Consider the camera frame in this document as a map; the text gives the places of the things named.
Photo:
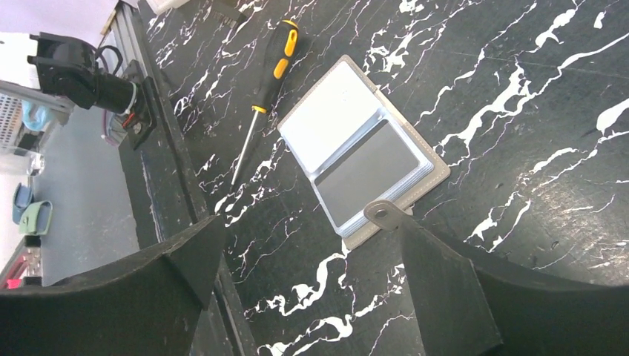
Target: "screwdriver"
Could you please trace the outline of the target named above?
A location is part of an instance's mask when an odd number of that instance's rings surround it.
[[[240,152],[234,177],[231,178],[231,187],[234,187],[240,168],[245,160],[245,153],[251,141],[257,117],[260,114],[266,115],[271,110],[271,104],[280,92],[282,82],[286,78],[286,72],[294,59],[298,37],[299,29],[297,25],[290,20],[283,20],[277,25],[271,34],[269,43],[266,45],[260,87],[258,88],[254,104],[251,106],[254,110],[254,118],[251,121],[243,150]]]

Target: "green object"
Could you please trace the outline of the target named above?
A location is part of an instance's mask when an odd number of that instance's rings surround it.
[[[53,203],[45,200],[30,204],[20,219],[19,233],[25,235],[46,235],[53,216]]]

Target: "gray floor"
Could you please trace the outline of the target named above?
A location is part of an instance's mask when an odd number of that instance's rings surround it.
[[[37,200],[53,203],[42,238],[45,286],[138,251],[135,220],[118,150],[100,138],[102,111],[75,109],[42,149]]]

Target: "floor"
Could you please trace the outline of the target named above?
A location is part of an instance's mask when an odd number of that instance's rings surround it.
[[[423,353],[392,236],[335,235],[276,124],[350,55],[451,167],[415,203],[433,234],[590,283],[629,282],[629,4],[624,1],[211,1],[140,5],[261,355]],[[263,48],[281,19],[303,41],[242,182],[229,182]]]
[[[138,251],[136,223],[118,150],[100,138],[102,110],[76,108],[43,148],[38,200],[53,203],[42,238],[45,286]]]

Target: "blue object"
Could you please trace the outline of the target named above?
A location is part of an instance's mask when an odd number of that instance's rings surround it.
[[[53,119],[49,108],[22,100],[22,122],[31,131],[43,131],[44,126]]]
[[[20,218],[26,208],[33,202],[33,189],[26,185],[18,184],[16,192],[13,194],[13,222],[20,223]]]

